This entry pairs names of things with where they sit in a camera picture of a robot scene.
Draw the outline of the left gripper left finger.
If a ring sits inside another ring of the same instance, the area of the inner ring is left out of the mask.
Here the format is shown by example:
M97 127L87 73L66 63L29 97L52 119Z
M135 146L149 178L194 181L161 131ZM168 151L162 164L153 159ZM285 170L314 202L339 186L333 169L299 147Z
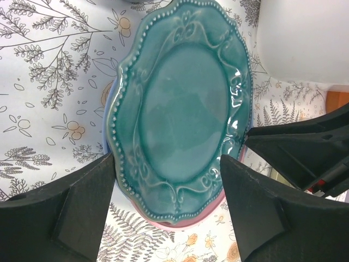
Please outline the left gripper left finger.
M96 261L115 185L112 154L1 203L1 261Z

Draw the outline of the pink plate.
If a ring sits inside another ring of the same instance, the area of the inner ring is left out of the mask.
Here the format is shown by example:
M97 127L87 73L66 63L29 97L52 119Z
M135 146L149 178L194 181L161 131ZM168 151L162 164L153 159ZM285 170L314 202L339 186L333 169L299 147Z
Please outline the pink plate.
M163 229L191 227L210 215L224 198L220 158L243 158L241 143L214 148L136 145L128 159L127 193L139 214Z

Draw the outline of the lavender blue plate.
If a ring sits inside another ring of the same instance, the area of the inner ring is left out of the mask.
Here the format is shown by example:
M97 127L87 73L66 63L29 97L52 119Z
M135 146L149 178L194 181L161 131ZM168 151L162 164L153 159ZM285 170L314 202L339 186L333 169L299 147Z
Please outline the lavender blue plate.
M106 97L106 104L104 107L103 115L103 127L102 127L102 137L103 137L103 148L105 154L111 154L113 156L113 146L110 146L109 133L111 131L111 118L112 114L116 114L120 104L123 100L122 87L117 78L110 85L110 92Z

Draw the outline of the teal embossed plate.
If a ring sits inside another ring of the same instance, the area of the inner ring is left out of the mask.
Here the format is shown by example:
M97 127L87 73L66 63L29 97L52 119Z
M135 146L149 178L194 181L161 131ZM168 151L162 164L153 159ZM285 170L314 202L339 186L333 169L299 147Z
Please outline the teal embossed plate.
M251 65L236 22L216 1L172 1L149 13L117 70L124 98L111 115L109 138L125 195L136 145L244 144Z

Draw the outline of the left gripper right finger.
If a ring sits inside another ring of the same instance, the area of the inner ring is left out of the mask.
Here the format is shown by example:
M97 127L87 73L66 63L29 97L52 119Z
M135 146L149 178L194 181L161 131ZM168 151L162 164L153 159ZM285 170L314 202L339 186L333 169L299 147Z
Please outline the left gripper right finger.
M348 204L313 196L223 155L220 172L242 261L348 261Z

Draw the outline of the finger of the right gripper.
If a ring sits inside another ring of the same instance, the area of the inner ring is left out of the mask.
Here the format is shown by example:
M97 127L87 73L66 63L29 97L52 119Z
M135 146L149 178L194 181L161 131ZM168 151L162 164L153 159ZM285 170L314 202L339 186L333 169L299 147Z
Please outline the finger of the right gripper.
M254 127L245 145L294 188L337 197L348 190L348 105L307 121Z

